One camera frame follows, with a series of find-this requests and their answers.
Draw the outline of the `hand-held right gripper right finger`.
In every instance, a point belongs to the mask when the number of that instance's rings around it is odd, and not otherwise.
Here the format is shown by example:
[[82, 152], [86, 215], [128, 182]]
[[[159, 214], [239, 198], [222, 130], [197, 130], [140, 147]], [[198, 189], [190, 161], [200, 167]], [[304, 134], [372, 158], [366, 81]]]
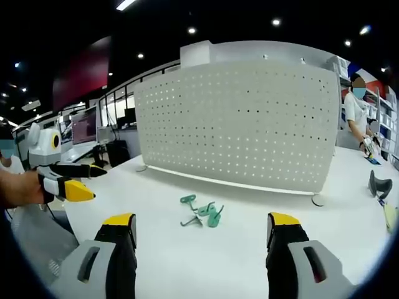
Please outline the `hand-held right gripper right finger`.
[[267, 215], [266, 249], [269, 298], [348, 298], [355, 289], [341, 261], [295, 217]]

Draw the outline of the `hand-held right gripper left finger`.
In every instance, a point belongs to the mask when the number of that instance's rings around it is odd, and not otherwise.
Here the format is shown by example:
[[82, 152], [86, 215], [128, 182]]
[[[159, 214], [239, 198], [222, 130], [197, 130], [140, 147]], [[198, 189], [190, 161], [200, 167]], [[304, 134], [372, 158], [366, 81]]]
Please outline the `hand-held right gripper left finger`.
[[136, 248], [136, 215], [108, 218], [62, 262], [51, 292], [56, 298], [135, 298]]

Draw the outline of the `person's left hand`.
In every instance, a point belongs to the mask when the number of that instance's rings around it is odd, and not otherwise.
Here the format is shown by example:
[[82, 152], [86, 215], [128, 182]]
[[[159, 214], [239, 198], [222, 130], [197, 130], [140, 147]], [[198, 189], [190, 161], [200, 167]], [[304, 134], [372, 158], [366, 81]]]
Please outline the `person's left hand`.
[[12, 174], [1, 170], [1, 207], [5, 209], [43, 204], [44, 195], [36, 171]]

